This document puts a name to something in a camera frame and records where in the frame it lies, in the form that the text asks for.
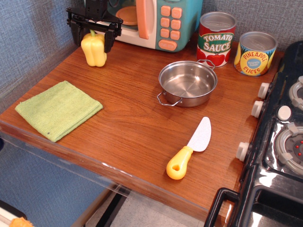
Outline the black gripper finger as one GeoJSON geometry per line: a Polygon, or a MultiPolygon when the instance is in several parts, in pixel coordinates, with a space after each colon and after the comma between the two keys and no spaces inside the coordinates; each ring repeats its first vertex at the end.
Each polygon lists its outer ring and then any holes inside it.
{"type": "Polygon", "coordinates": [[[105,32],[105,53],[109,53],[111,51],[115,38],[116,38],[115,31],[109,30],[105,32]]]}
{"type": "Polygon", "coordinates": [[[89,29],[86,27],[83,27],[83,23],[86,24],[88,21],[82,21],[82,23],[79,25],[76,21],[71,21],[70,27],[71,27],[71,33],[74,40],[74,43],[77,46],[81,46],[81,41],[84,38],[84,35],[86,35],[89,32],[89,29]]]}

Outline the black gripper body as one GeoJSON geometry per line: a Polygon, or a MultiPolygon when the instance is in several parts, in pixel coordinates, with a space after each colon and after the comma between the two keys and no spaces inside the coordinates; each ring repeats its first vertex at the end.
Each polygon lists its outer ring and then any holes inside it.
{"type": "Polygon", "coordinates": [[[115,31],[116,35],[121,35],[123,20],[112,15],[107,7],[107,0],[87,0],[82,8],[68,7],[67,24],[70,26],[71,21],[76,21],[80,25],[87,20],[83,27],[101,32],[115,31]]]}

